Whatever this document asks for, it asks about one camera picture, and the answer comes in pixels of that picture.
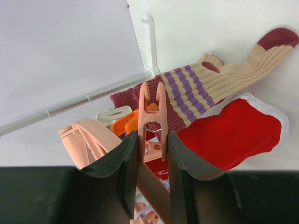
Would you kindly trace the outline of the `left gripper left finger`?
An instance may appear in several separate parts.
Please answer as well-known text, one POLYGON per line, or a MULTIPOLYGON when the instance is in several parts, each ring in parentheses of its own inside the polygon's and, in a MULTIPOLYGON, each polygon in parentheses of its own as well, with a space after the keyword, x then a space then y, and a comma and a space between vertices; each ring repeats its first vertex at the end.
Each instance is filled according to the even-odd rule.
POLYGON ((82 169, 80 219, 132 219, 138 166, 133 131, 107 155, 82 169))

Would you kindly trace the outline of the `pink clothes peg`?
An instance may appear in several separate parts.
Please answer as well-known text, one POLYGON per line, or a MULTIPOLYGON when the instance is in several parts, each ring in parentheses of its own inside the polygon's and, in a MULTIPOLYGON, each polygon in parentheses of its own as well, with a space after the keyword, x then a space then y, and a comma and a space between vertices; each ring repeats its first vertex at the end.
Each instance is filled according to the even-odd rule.
POLYGON ((139 108, 138 108, 138 146, 139 146, 139 159, 144 161, 144 153, 146 146, 146 131, 145 126, 147 123, 159 123, 161 126, 161 156, 162 161, 166 160, 167 156, 167 135, 168 135, 168 122, 167 122, 167 103, 164 84, 158 83, 156 100, 159 101, 158 110, 148 110, 147 101, 150 99, 150 91, 146 82, 142 83, 139 94, 139 108))

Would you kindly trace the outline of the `pink round clip hanger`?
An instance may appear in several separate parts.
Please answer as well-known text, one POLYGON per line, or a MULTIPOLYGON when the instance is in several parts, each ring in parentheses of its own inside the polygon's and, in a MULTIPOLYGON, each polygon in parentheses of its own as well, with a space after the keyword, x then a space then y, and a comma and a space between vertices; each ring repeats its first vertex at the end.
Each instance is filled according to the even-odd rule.
MULTIPOLYGON (((64 147, 75 165, 83 169, 97 161, 121 144, 121 139, 103 124, 89 118, 77 121, 59 131, 64 147)), ((161 179, 149 168, 149 162, 161 161, 163 148, 158 142, 145 142, 148 151, 144 161, 138 165, 137 189, 153 209, 150 215, 142 217, 143 211, 135 203, 135 224, 148 224, 157 215, 164 223, 173 222, 171 215, 171 197, 161 179)))

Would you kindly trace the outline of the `beige maroon striped sock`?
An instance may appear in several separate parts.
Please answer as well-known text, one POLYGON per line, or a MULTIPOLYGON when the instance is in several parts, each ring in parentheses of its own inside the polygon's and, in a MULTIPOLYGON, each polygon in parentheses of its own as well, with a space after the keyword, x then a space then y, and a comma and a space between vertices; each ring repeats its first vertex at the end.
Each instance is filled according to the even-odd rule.
POLYGON ((148 80, 149 103, 157 103, 162 82, 166 92, 168 130, 179 132, 226 97, 268 75, 298 45, 299 36, 287 28, 264 35, 241 64, 222 64, 205 53, 198 62, 148 80))

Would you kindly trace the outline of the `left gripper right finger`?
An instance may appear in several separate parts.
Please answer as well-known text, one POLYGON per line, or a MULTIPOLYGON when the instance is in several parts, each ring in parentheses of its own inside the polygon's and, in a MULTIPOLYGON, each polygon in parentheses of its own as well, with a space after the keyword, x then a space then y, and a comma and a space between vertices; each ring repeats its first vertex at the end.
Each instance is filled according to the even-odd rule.
POLYGON ((215 179, 225 170, 198 156, 173 131, 168 133, 168 170, 173 223, 198 224, 194 183, 215 179))

